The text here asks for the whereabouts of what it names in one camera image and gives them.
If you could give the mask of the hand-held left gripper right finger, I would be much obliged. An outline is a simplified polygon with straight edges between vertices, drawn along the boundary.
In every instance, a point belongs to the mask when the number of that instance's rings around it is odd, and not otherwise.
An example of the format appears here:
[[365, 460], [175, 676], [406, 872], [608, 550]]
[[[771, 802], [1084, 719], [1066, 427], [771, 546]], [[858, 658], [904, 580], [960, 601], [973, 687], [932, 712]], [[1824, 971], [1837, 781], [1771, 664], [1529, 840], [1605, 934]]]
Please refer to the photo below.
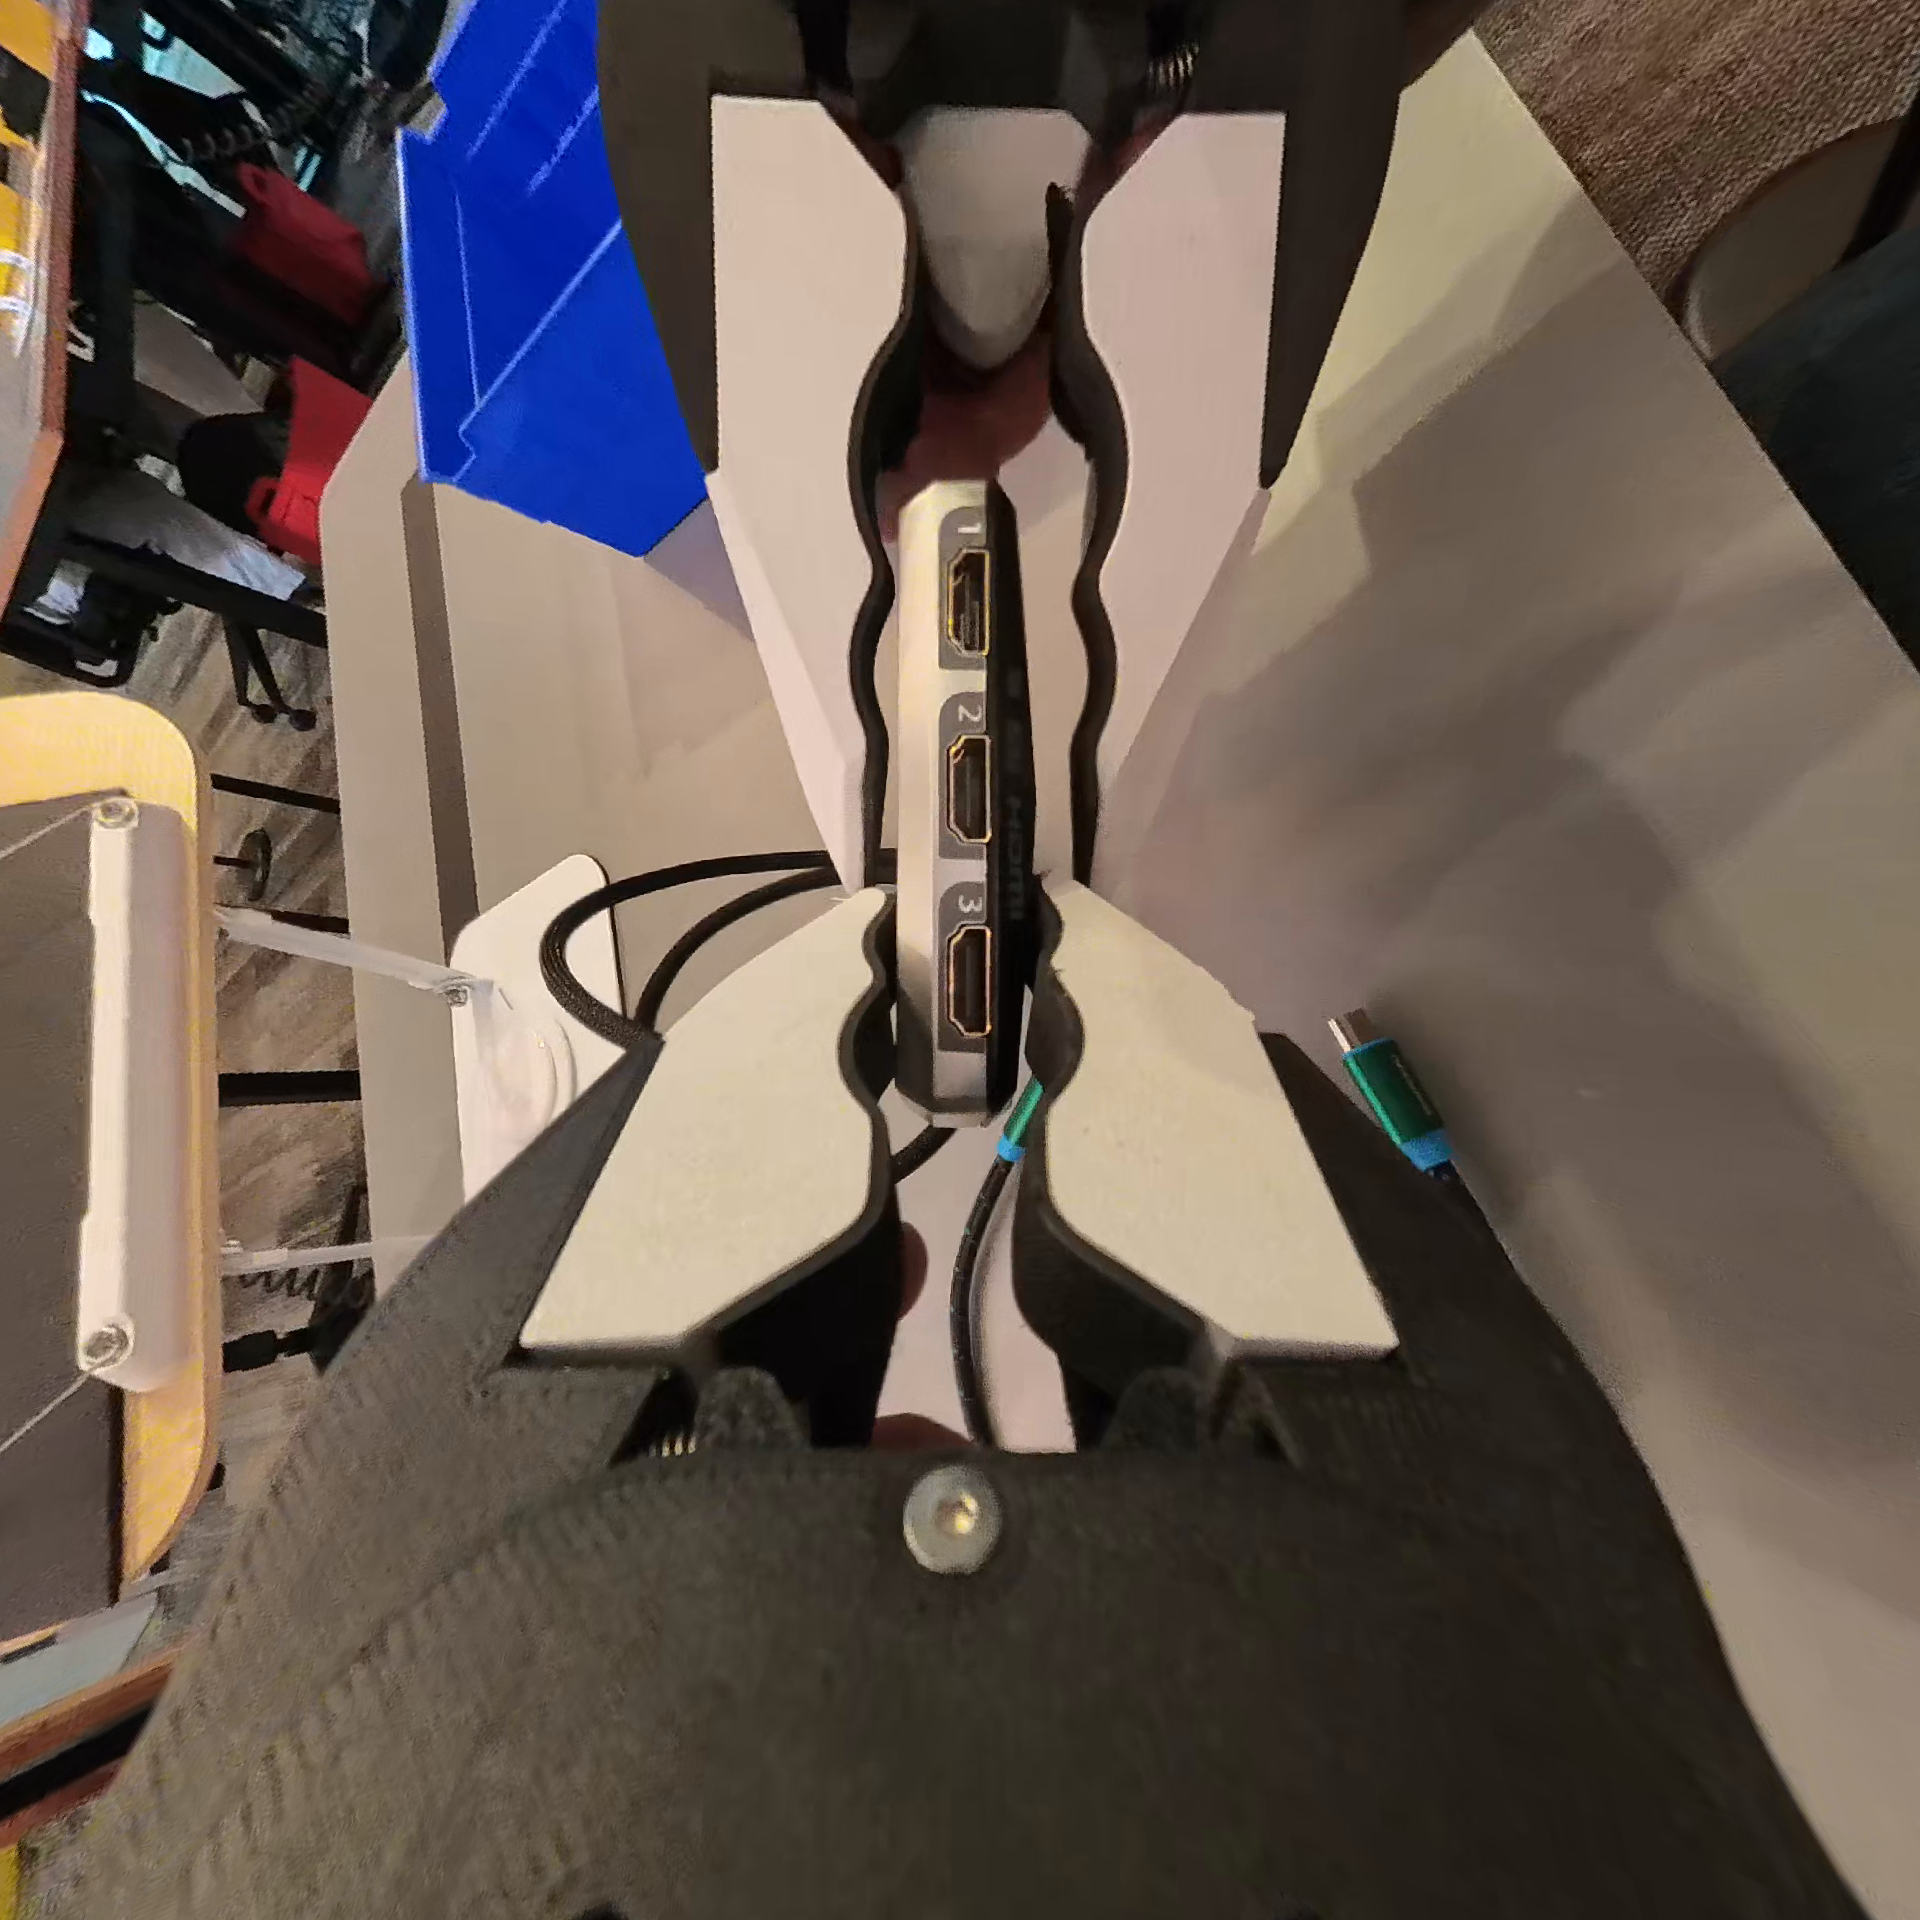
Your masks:
[[1076, 1449], [1176, 1373], [1395, 1357], [1388, 1304], [1254, 1015], [1076, 879], [1041, 887], [1014, 1297]]

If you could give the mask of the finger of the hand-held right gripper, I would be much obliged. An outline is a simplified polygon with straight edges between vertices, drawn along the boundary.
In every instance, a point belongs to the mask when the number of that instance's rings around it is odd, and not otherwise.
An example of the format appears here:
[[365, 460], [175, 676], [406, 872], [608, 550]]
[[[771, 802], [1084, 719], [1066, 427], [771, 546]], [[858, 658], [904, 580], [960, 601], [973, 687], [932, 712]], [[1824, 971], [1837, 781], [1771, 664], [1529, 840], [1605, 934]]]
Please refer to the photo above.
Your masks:
[[876, 884], [892, 605], [877, 514], [904, 419], [917, 245], [815, 100], [716, 96], [718, 464], [709, 496], [779, 723], [843, 888]]
[[1082, 884], [1120, 770], [1265, 509], [1284, 133], [1283, 113], [1184, 113], [1068, 226], [1054, 400], [1090, 470], [1068, 588], [1087, 660], [1066, 761]]

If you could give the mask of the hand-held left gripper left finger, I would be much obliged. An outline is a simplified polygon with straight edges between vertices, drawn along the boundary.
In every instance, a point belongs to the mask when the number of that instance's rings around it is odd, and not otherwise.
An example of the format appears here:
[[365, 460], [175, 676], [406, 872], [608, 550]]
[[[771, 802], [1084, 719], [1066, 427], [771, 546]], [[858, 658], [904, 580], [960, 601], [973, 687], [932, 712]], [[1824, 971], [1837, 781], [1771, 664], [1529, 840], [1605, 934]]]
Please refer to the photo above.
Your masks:
[[892, 893], [741, 964], [626, 1097], [519, 1334], [525, 1357], [706, 1387], [765, 1373], [815, 1448], [865, 1448], [901, 1313]]

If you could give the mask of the silver HDMI switch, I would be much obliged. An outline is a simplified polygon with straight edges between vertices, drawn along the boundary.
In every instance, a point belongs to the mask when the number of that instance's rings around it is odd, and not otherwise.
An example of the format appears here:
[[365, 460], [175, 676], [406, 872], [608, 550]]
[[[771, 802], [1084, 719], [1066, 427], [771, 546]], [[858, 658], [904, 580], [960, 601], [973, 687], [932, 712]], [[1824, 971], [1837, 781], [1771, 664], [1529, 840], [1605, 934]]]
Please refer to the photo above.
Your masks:
[[897, 1087], [983, 1129], [1017, 1092], [1038, 945], [1020, 520], [996, 479], [949, 479], [897, 534]]

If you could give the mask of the blue plastic bin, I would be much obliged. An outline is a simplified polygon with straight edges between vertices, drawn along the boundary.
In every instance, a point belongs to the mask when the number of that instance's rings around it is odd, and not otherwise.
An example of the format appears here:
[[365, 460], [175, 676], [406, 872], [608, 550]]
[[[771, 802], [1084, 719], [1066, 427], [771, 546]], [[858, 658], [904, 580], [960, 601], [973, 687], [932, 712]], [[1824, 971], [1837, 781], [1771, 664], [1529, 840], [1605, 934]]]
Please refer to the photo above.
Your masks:
[[643, 559], [706, 496], [618, 216], [597, 5], [477, 2], [397, 138], [419, 478]]

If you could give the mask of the white folding stand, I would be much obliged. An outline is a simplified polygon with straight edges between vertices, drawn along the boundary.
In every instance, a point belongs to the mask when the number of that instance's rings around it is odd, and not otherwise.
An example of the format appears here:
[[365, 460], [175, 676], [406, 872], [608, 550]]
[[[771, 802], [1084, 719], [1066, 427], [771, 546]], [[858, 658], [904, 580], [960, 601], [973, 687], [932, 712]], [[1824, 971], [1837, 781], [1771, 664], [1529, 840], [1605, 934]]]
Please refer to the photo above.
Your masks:
[[391, 979], [449, 1015], [458, 1173], [472, 1200], [615, 1062], [616, 1047], [566, 1013], [539, 945], [554, 917], [605, 882], [572, 854], [477, 917], [446, 964], [321, 934], [260, 909], [209, 909], [184, 819], [129, 795], [91, 796], [61, 822], [83, 831], [91, 936], [83, 1068], [83, 1217], [76, 1365], [129, 1394], [188, 1363], [188, 1309], [214, 1274], [204, 1222], [201, 1019], [191, 964], [214, 929], [286, 956]]

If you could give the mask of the red tool bag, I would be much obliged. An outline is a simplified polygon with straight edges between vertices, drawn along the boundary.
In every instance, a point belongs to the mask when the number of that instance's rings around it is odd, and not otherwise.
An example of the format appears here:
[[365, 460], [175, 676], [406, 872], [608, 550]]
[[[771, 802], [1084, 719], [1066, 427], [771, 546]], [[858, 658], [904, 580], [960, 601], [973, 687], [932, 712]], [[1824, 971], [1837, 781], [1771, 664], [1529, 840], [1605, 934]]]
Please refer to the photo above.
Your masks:
[[239, 163], [245, 215], [232, 252], [342, 326], [367, 321], [380, 300], [367, 237], [286, 175]]
[[320, 571], [324, 499], [340, 470], [351, 482], [373, 473], [400, 486], [419, 473], [410, 359], [398, 353], [362, 391], [297, 357], [277, 380], [274, 425], [285, 429], [285, 452], [248, 490], [253, 531], [265, 549]]

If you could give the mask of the person's legs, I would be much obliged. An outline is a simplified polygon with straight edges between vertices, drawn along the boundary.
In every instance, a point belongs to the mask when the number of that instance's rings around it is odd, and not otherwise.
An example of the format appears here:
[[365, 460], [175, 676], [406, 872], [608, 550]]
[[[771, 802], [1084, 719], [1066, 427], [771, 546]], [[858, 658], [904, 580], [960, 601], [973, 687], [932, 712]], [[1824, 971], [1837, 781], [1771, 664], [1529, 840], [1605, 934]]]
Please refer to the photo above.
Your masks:
[[1919, 229], [1824, 276], [1714, 362], [1753, 438], [1919, 660]]

